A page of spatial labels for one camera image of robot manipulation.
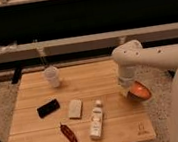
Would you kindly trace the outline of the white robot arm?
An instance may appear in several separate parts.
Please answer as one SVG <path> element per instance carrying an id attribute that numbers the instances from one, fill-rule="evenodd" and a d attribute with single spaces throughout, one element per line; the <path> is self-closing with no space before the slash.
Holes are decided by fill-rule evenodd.
<path id="1" fill-rule="evenodd" d="M 117 63 L 117 82 L 126 97 L 131 95 L 138 98 L 138 92 L 146 89 L 134 80 L 135 66 L 147 65 L 173 73 L 169 135 L 171 142 L 178 142 L 178 43 L 144 48 L 138 40 L 131 40 L 114 48 L 111 57 Z"/>

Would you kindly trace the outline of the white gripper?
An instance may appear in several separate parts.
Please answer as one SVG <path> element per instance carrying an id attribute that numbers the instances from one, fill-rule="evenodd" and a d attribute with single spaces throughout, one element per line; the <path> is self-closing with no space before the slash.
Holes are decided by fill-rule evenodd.
<path id="1" fill-rule="evenodd" d="M 128 94 L 133 90 L 136 85 L 135 68 L 129 66 L 119 68 L 118 84 L 120 86 L 120 93 L 122 94 Z"/>

